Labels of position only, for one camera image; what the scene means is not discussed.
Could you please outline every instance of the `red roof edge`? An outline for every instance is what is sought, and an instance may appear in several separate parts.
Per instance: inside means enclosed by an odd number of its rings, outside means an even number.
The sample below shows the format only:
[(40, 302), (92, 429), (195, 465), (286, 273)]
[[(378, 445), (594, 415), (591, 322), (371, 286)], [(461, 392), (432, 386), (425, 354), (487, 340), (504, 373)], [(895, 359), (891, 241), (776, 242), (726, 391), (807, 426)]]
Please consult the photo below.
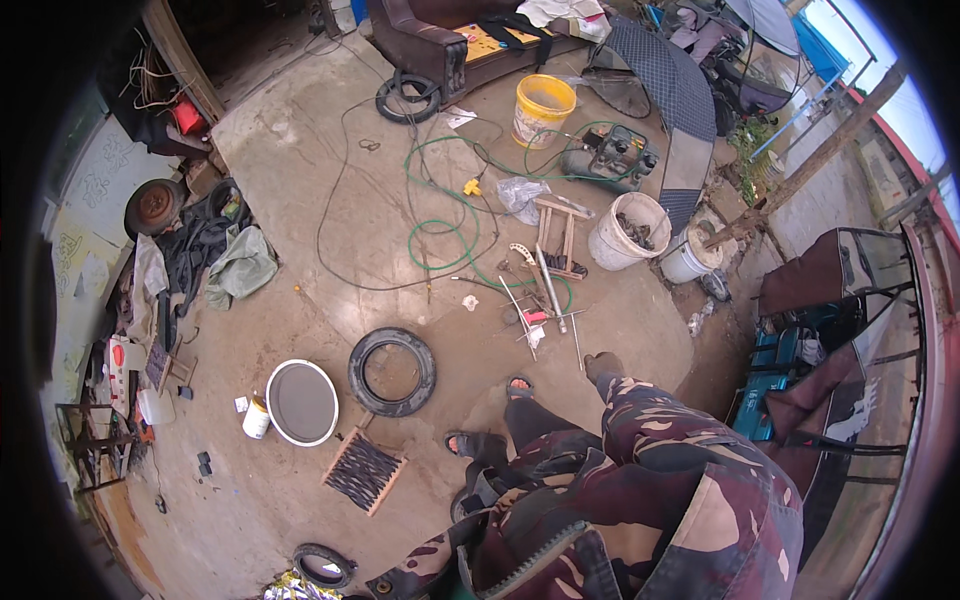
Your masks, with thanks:
[[(841, 87), (847, 90), (847, 93), (858, 103), (863, 102), (863, 96), (860, 95), (852, 87), (847, 87), (843, 82), (837, 81)], [(930, 175), (926, 172), (924, 166), (917, 160), (916, 156), (913, 156), (913, 153), (910, 152), (910, 149), (906, 147), (906, 144), (897, 135), (897, 132), (890, 127), (890, 125), (883, 120), (879, 114), (874, 115), (874, 122), (880, 130), (890, 139), (890, 143), (894, 145), (894, 148), (897, 149), (897, 152), (900, 153), (900, 156), (903, 157), (903, 161), (906, 162), (906, 166), (910, 168), (910, 172), (913, 173), (913, 176), (917, 178), (917, 181), (920, 182), (920, 185), (924, 185), (930, 182)], [(949, 213), (947, 212), (947, 207), (944, 206), (944, 199), (940, 197), (940, 192), (934, 188), (930, 192), (930, 203), (933, 204), (933, 212), (937, 215), (937, 218), (940, 219), (941, 226), (944, 228), (944, 233), (947, 235), (947, 239), (950, 241), (950, 244), (953, 246), (953, 249), (960, 253), (960, 236), (957, 235), (956, 226), (953, 224), (953, 220), (950, 218)]]

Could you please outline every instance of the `wheel rim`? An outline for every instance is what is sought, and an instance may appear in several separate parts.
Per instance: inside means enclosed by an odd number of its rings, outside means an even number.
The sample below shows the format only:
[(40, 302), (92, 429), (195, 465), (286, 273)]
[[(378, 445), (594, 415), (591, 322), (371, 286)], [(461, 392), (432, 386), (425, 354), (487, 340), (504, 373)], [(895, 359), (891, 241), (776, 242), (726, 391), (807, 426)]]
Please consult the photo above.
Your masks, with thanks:
[(166, 185), (155, 185), (140, 198), (136, 207), (137, 216), (145, 225), (155, 225), (167, 216), (173, 202), (174, 195)]

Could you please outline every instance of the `rusty wheel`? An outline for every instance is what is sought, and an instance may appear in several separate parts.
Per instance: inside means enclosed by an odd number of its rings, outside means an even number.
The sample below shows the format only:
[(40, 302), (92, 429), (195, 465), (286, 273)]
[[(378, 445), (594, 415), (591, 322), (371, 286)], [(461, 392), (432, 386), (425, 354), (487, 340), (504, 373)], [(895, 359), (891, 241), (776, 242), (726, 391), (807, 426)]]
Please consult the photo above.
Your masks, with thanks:
[(183, 184), (171, 180), (150, 180), (141, 185), (127, 203), (125, 224), (131, 239), (137, 233), (158, 235), (170, 227), (183, 206)]

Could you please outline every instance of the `brown leather sofa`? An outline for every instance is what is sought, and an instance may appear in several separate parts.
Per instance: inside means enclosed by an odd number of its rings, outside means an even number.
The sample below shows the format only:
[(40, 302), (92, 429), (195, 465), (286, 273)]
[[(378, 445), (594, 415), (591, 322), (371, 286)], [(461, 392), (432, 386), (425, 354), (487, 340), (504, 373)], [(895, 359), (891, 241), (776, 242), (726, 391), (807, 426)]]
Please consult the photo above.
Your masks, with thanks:
[[(522, 0), (368, 0), (373, 43), (394, 66), (437, 84), (444, 106), (472, 89), (534, 64), (538, 40), (524, 50), (502, 49), (467, 60), (467, 39), (452, 30), (481, 15), (516, 10)], [(550, 55), (586, 45), (583, 39), (554, 36)]]

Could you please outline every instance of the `hand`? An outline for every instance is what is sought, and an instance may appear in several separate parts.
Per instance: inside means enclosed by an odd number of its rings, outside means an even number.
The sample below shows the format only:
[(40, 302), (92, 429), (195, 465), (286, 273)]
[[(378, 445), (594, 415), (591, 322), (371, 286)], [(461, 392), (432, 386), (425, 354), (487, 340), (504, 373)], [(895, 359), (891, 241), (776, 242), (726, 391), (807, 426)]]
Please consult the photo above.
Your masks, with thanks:
[(587, 369), (587, 379), (593, 385), (596, 385), (597, 378), (601, 373), (611, 372), (620, 377), (627, 375), (627, 372), (623, 369), (623, 362), (613, 352), (600, 352), (596, 356), (589, 354), (584, 356), (584, 367)]

